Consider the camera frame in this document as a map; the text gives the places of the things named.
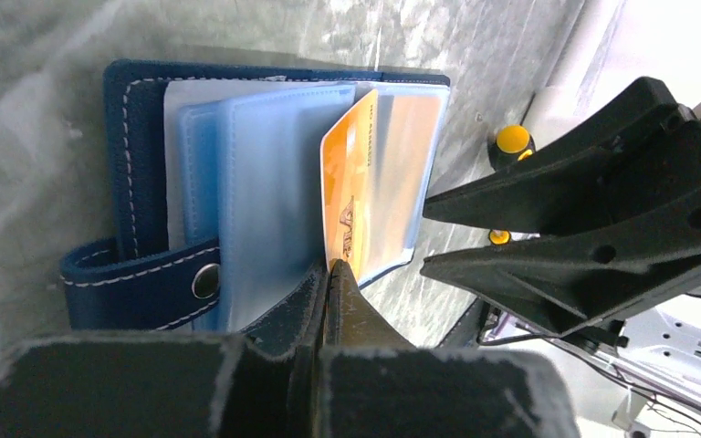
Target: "orange card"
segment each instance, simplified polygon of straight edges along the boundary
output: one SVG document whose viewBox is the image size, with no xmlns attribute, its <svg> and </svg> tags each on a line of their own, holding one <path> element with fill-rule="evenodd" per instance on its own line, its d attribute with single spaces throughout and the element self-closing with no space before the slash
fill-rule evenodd
<svg viewBox="0 0 701 438">
<path fill-rule="evenodd" d="M 368 184 L 377 124 L 376 89 L 361 98 L 321 142 L 321 193 L 327 264 L 342 259 L 362 275 L 369 239 Z"/>
</svg>

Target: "blue leather wallet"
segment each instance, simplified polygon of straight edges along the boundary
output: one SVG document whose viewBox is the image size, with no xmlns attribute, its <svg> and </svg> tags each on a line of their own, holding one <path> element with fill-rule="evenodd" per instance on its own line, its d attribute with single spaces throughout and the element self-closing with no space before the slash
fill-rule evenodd
<svg viewBox="0 0 701 438">
<path fill-rule="evenodd" d="M 208 266 L 221 264 L 224 275 L 219 239 L 199 233 L 187 247 L 168 250 L 165 201 L 165 89 L 171 81 L 206 78 L 449 85 L 441 75 L 115 61 L 104 73 L 103 98 L 117 232 L 61 262 L 72 328 L 173 329 L 218 305 L 218 290 L 198 295 L 194 286 Z M 219 179 L 220 193 L 227 183 Z"/>
</svg>

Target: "card holder wallet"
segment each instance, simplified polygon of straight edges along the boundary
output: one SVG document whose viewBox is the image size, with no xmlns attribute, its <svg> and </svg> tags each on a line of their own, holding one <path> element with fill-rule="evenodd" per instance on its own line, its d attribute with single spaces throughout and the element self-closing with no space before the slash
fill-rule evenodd
<svg viewBox="0 0 701 438">
<path fill-rule="evenodd" d="M 225 271 L 218 237 L 203 238 L 198 232 L 197 238 L 185 247 L 170 250 L 168 246 L 163 139 L 162 101 L 168 84 L 210 78 L 449 85 L 449 79 L 441 75 L 115 61 L 104 73 L 103 98 L 116 235 L 83 245 L 61 261 L 73 329 L 174 329 L 218 305 L 218 289 L 199 290 L 203 289 L 201 285 L 223 284 L 227 280 L 214 279 L 214 270 L 208 269 L 221 265 L 216 275 Z M 261 124 L 265 123 L 267 120 L 263 118 Z M 239 165 L 236 172 L 251 171 Z M 227 180 L 220 177 L 220 193 L 233 193 L 235 188 L 227 188 L 225 184 Z M 227 217 L 225 214 L 219 215 L 220 223 Z M 320 224 L 317 226 L 320 235 Z M 279 285 L 273 290 L 286 286 Z M 279 291 L 276 295 L 284 297 L 289 292 Z M 234 322 L 228 322 L 227 326 L 237 328 Z"/>
<path fill-rule="evenodd" d="M 323 258 L 316 146 L 354 97 L 353 85 L 321 86 L 179 112 L 186 241 L 218 235 L 225 261 L 218 329 L 263 315 Z"/>
</svg>

